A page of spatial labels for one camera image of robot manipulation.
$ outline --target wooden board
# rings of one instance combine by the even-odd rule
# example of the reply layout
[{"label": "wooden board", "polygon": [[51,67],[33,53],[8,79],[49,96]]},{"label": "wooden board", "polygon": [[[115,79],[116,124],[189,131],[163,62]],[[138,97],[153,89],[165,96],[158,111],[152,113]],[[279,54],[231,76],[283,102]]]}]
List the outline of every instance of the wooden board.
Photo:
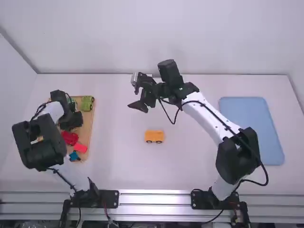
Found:
[{"label": "wooden board", "polygon": [[[77,110],[80,110],[81,107],[81,98],[82,96],[72,96],[72,99],[76,100],[77,102]],[[92,132],[92,125],[93,125],[93,117],[94,117],[94,110],[95,110],[96,100],[93,103],[93,109],[90,112],[83,112],[82,117],[84,120],[84,124],[82,127],[78,127],[73,129],[71,132],[74,132],[78,134],[79,139],[78,142],[85,145],[87,147],[86,153],[80,153],[77,152],[78,156],[80,157],[81,161],[74,161],[74,162],[84,162],[88,159],[89,153],[90,153],[90,138],[91,138],[91,132]],[[73,146],[66,145],[68,154],[73,152]]]}]

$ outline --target white table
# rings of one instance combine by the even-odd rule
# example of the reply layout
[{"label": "white table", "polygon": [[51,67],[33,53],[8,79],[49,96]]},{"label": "white table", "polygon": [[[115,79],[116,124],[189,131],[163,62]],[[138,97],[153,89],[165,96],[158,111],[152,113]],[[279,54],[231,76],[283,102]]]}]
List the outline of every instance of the white table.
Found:
[{"label": "white table", "polygon": [[[76,165],[99,188],[120,190],[121,205],[110,211],[114,218],[146,221],[212,218],[217,211],[191,209],[189,193],[194,188],[208,189],[216,179],[216,145],[185,113],[179,114],[173,126],[159,105],[148,114],[128,108],[129,103],[139,99],[133,93],[130,77],[39,75],[24,118],[29,119],[52,90],[93,95],[96,106],[90,156],[86,162]],[[270,177],[267,187],[245,183],[238,192],[241,200],[248,202],[253,221],[304,222],[304,116],[287,76],[184,75],[184,80],[194,83],[215,107],[223,96],[266,99],[285,153],[285,163],[266,167]],[[166,108],[173,117],[176,107]],[[165,142],[145,143],[143,136],[147,129],[164,130]],[[265,180],[261,168],[250,178]],[[11,216],[58,219],[68,187],[53,176],[26,169],[16,146],[12,145],[0,171],[0,190],[0,199],[13,202],[2,205],[0,219]],[[77,219],[77,210],[71,212],[72,218]],[[101,209],[83,209],[83,213],[83,219],[105,219],[100,215]],[[229,221],[228,216],[229,212],[224,212],[217,221]]]}]

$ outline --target yellow toy car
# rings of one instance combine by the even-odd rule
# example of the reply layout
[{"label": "yellow toy car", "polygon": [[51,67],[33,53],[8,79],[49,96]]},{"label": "yellow toy car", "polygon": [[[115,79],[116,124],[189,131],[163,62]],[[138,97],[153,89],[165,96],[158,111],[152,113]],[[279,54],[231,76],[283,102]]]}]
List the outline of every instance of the yellow toy car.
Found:
[{"label": "yellow toy car", "polygon": [[163,131],[147,130],[144,134],[144,140],[147,143],[162,143],[165,139]]}]

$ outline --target red block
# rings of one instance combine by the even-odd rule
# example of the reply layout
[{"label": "red block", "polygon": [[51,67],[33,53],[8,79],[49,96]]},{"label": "red block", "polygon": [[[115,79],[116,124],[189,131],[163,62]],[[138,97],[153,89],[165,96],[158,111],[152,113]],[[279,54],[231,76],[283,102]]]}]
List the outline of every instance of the red block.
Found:
[{"label": "red block", "polygon": [[76,133],[71,133],[67,131],[61,132],[61,136],[65,140],[66,144],[70,146],[74,146],[79,138]]},{"label": "red block", "polygon": [[79,151],[79,152],[81,152],[81,153],[86,153],[87,147],[86,147],[85,145],[80,144],[80,143],[77,142],[77,143],[74,145],[74,150],[75,150],[75,151]]}]

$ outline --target blue mat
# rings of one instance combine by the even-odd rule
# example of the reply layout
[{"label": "blue mat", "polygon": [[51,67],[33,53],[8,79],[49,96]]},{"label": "blue mat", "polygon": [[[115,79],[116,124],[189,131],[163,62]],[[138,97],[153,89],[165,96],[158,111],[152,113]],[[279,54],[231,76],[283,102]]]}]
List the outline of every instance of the blue mat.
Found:
[{"label": "blue mat", "polygon": [[241,128],[252,127],[258,137],[264,165],[282,165],[285,156],[267,102],[262,97],[222,97],[219,111]]}]

